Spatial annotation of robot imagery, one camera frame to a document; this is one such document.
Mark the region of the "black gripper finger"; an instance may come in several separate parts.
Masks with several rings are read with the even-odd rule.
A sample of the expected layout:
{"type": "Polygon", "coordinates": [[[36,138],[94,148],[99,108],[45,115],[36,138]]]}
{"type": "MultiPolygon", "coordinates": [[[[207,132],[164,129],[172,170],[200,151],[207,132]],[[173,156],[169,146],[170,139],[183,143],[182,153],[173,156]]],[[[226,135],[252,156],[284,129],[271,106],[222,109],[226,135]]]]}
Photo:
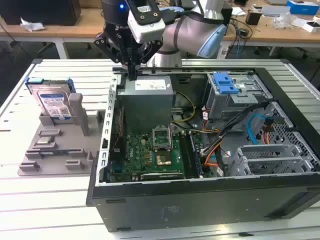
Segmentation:
{"type": "Polygon", "coordinates": [[[115,42],[111,41],[111,38],[106,32],[99,33],[95,40],[95,46],[107,55],[114,63],[121,63],[122,67],[127,70],[128,79],[132,80],[132,58],[129,51],[129,47],[125,45],[125,39],[120,34],[115,35],[115,42]]]}
{"type": "Polygon", "coordinates": [[[137,79],[138,69],[141,64],[146,64],[151,57],[162,47],[161,40],[153,40],[146,43],[135,43],[132,47],[132,80],[137,79]]]}

